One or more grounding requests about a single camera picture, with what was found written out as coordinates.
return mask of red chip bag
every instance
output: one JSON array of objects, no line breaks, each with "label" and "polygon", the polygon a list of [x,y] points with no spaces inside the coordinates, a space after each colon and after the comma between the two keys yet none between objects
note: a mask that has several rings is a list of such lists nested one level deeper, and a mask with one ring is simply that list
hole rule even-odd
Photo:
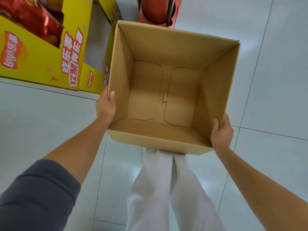
[{"label": "red chip bag", "polygon": [[0,15],[59,47],[63,26],[37,0],[0,0]]}]

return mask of lay's logo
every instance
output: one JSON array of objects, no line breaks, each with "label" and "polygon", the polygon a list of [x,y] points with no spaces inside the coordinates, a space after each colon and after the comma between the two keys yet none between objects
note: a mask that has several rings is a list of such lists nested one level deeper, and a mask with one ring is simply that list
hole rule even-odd
[{"label": "lay's logo", "polygon": [[90,71],[90,76],[89,76],[89,80],[88,80],[88,87],[91,87],[92,79],[93,79],[93,72]]},{"label": "lay's logo", "polygon": [[20,38],[12,32],[4,31],[5,42],[0,63],[8,69],[18,69],[17,60],[22,48],[25,48]]}]

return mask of forearm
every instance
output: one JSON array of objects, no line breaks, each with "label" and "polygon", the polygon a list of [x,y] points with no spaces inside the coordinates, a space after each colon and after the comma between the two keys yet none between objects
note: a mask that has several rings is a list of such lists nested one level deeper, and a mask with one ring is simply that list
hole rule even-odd
[{"label": "forearm", "polygon": [[97,118],[83,131],[46,155],[44,159],[58,162],[82,184],[92,166],[109,124],[109,117]]},{"label": "forearm", "polygon": [[231,149],[215,151],[267,231],[307,229],[308,203],[254,169]]}]

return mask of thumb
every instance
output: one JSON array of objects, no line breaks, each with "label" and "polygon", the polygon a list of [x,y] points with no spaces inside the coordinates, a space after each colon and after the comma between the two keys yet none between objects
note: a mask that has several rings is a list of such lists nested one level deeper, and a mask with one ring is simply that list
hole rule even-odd
[{"label": "thumb", "polygon": [[110,92],[110,95],[109,95],[109,102],[110,102],[111,104],[114,104],[114,103],[115,103],[115,92],[114,92],[114,91]]},{"label": "thumb", "polygon": [[214,125],[213,125],[212,132],[213,132],[213,131],[218,131],[218,130],[219,130],[218,120],[217,120],[217,119],[214,119]]}]

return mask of left hand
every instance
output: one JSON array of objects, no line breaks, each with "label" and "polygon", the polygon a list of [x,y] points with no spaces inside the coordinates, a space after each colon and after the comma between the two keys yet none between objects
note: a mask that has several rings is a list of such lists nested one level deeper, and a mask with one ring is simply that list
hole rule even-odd
[{"label": "left hand", "polygon": [[109,99],[107,97],[108,89],[104,89],[98,100],[96,101],[96,114],[98,118],[108,119],[110,122],[113,120],[115,115],[115,92],[110,93]]}]

